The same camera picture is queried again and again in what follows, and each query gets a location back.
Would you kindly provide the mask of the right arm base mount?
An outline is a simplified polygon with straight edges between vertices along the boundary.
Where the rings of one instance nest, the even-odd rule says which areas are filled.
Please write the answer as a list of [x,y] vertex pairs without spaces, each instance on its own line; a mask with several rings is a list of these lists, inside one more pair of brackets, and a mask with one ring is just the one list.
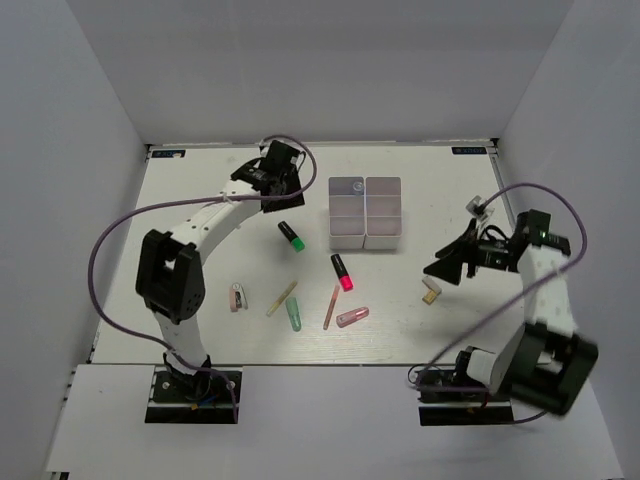
[[408,382],[418,393],[422,427],[507,425],[515,420],[508,397],[488,394],[454,365],[414,365]]

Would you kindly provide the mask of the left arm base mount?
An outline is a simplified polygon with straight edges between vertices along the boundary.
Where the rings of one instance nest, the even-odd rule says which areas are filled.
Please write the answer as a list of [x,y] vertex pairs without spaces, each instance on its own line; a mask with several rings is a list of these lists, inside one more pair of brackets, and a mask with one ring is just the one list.
[[175,378],[166,368],[156,369],[145,413],[146,424],[235,424],[232,395],[240,407],[241,370],[227,370],[230,389],[225,380],[207,377],[187,386]]

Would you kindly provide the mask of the pink white mini stapler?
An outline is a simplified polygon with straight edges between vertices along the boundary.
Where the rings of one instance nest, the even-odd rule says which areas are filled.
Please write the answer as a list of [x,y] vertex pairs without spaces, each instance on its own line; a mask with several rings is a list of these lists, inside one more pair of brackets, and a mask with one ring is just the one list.
[[229,288],[229,307],[231,312],[248,309],[248,301],[243,286],[235,282]]

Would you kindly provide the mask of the pink black highlighter marker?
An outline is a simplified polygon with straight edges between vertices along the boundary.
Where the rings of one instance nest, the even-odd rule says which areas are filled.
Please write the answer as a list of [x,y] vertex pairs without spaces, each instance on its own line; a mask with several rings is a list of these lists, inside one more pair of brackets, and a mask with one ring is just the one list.
[[333,254],[330,260],[342,289],[345,292],[351,291],[354,288],[354,284],[341,256],[339,254]]

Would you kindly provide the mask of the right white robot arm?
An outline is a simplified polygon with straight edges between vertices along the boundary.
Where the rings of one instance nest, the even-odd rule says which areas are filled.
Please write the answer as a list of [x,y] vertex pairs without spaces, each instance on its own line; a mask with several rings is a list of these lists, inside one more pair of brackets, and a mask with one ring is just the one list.
[[551,216],[538,210],[518,215],[513,234],[499,239],[495,226],[471,220],[465,232],[424,268],[426,279],[452,285],[480,268],[516,273],[524,291],[524,321],[497,352],[469,346],[455,368],[428,368],[414,381],[424,398],[509,397],[555,416],[566,415],[599,356],[597,345],[575,328],[561,268],[571,254],[567,238],[549,229]]

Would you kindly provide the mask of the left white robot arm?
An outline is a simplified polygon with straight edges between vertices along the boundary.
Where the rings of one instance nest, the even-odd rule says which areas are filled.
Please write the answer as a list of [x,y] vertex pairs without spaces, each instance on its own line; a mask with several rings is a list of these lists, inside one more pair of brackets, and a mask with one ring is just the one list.
[[199,399],[211,387],[210,357],[200,338],[197,312],[206,287],[203,266],[213,250],[245,220],[258,213],[304,204],[298,161],[309,150],[283,137],[270,137],[261,155],[242,164],[220,191],[183,223],[142,241],[136,293],[159,324],[167,344],[164,363],[188,398]]

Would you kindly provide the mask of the green black highlighter marker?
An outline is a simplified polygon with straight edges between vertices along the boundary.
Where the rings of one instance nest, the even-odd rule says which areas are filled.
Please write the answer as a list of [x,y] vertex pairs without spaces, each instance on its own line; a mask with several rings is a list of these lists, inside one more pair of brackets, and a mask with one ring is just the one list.
[[278,229],[297,253],[305,249],[303,240],[286,221],[279,222]]

